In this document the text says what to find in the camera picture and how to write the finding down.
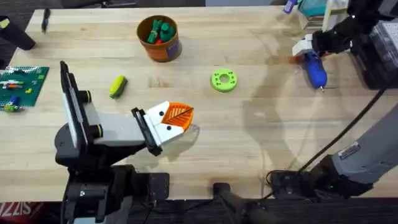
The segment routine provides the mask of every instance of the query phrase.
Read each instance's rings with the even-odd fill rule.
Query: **green lego baseplate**
[[[34,106],[48,72],[48,67],[7,67],[0,76],[0,82],[15,80],[24,84],[22,88],[11,90],[5,90],[4,85],[0,85],[0,106],[6,105],[11,96],[19,96],[18,106]]]

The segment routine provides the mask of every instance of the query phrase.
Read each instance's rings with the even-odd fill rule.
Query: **orange leaf-shaped object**
[[[193,107],[183,103],[170,103],[162,123],[180,126],[186,131],[191,125],[192,118]]]

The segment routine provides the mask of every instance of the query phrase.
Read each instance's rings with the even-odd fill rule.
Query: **wooden table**
[[[173,62],[149,59],[136,37],[138,23],[165,14],[178,23],[183,45]],[[168,172],[170,198],[210,198],[213,182],[259,198],[269,192],[272,169],[298,169],[334,138],[376,94],[361,83],[349,54],[325,61],[324,93],[310,87],[305,72],[290,63],[303,36],[297,15],[277,6],[162,9],[52,10],[41,33],[43,11],[35,11],[27,33],[37,42],[17,50],[11,65],[49,66],[36,106],[19,114],[0,113],[0,201],[60,200],[67,171],[55,163],[55,134],[66,122],[59,61],[82,90],[91,90],[98,110],[129,114],[165,100],[195,107],[193,126],[154,157],[146,150],[120,164],[141,172]],[[230,93],[210,86],[218,68],[238,74]],[[118,75],[129,84],[118,100],[108,88]],[[375,108],[330,151],[350,144],[396,103],[386,92]],[[385,175],[365,197],[398,196],[398,170]]]

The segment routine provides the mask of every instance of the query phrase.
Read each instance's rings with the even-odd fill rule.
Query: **blue object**
[[[299,11],[307,17],[325,15],[327,0],[303,0],[299,5]]]
[[[19,96],[11,96],[9,105],[17,106],[19,104]]]
[[[323,89],[328,82],[328,76],[323,68],[321,58],[315,52],[306,53],[304,55],[304,67],[311,85],[316,90]]]
[[[290,14],[296,3],[297,3],[297,0],[288,0],[284,7],[284,12]]]

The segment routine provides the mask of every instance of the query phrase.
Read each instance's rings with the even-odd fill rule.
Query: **green donut toy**
[[[238,78],[232,70],[221,68],[212,74],[210,82],[215,90],[226,93],[236,87]]]

